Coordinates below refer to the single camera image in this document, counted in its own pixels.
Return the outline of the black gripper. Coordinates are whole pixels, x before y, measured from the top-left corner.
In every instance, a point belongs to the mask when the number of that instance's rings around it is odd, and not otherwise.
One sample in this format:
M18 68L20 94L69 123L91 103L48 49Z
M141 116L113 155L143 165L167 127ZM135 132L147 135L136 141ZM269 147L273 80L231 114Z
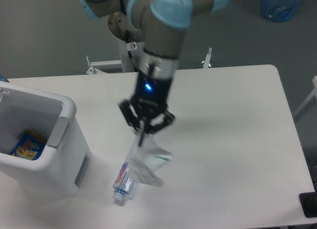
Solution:
M119 109L127 125L141 134L137 140L138 147L142 146L144 140L144 126L140 120L148 119L146 133L152 135L168 127L175 120L175 115L167 110L167 98L172 81L172 78L161 80L148 77L139 71L131 102L124 99L119 103Z

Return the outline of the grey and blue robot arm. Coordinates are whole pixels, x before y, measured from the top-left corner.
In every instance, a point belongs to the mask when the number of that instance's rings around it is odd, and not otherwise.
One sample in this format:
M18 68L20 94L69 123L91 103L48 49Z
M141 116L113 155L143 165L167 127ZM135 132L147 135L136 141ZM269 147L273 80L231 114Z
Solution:
M122 12L143 34L143 51L134 94L119 107L129 126L139 132L139 145L146 135L170 125L167 98L187 29L192 17L212 13L228 0L80 0L91 19Z

